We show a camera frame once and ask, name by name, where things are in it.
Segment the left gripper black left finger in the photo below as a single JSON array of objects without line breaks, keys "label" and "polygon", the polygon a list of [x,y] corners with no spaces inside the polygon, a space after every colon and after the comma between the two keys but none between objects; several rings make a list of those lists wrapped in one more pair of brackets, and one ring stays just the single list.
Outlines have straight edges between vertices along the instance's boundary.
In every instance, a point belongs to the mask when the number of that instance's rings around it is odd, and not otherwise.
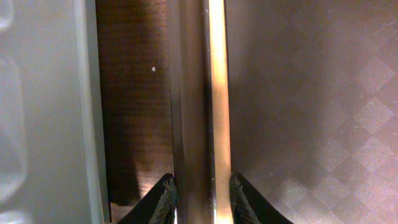
[{"label": "left gripper black left finger", "polygon": [[174,224],[177,202],[174,176],[167,173],[118,224]]}]

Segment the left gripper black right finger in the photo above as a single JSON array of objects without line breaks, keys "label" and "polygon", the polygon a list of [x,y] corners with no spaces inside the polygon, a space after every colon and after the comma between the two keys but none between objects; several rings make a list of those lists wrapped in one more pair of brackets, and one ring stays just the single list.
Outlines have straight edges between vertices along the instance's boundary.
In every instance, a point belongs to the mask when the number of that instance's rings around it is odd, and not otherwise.
[{"label": "left gripper black right finger", "polygon": [[231,174],[229,198],[234,224],[292,224],[240,173]]}]

